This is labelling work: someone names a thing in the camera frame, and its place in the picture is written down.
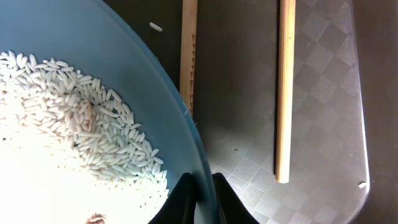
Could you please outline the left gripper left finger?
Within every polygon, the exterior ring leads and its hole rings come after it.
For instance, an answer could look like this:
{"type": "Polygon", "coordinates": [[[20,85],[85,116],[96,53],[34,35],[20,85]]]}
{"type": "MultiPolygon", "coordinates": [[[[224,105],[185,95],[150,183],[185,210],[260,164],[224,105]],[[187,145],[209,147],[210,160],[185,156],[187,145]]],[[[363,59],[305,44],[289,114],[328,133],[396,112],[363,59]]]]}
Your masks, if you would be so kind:
{"type": "Polygon", "coordinates": [[[162,208],[149,224],[193,224],[197,203],[197,182],[184,173],[162,208]]]}

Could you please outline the pile of white rice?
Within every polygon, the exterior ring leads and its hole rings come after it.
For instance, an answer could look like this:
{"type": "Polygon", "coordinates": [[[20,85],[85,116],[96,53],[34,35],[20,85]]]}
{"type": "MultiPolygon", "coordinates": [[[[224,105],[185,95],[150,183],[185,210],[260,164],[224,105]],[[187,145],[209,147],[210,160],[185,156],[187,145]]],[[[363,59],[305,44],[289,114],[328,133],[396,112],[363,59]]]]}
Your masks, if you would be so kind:
{"type": "Polygon", "coordinates": [[[167,171],[100,79],[54,58],[1,53],[1,221],[148,223],[167,171]]]}

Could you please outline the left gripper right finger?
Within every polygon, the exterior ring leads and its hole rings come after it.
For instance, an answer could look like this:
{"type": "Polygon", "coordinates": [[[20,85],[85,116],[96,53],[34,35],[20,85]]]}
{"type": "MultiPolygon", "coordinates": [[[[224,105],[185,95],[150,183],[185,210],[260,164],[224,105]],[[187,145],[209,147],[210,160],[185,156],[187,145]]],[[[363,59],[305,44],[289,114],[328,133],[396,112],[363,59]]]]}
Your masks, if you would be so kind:
{"type": "Polygon", "coordinates": [[[259,224],[248,212],[222,173],[212,175],[221,224],[259,224]]]}

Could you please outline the dark blue plate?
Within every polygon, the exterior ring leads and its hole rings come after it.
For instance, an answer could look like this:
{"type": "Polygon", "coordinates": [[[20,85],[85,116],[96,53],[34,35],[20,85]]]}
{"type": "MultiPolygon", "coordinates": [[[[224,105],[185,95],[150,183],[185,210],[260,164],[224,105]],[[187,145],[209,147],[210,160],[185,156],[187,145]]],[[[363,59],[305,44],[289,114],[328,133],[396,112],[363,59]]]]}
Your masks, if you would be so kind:
{"type": "Polygon", "coordinates": [[[195,222],[218,222],[208,159],[187,107],[155,55],[105,2],[2,1],[1,50],[65,60],[116,90],[160,146],[169,188],[186,172],[195,176],[195,222]]]}

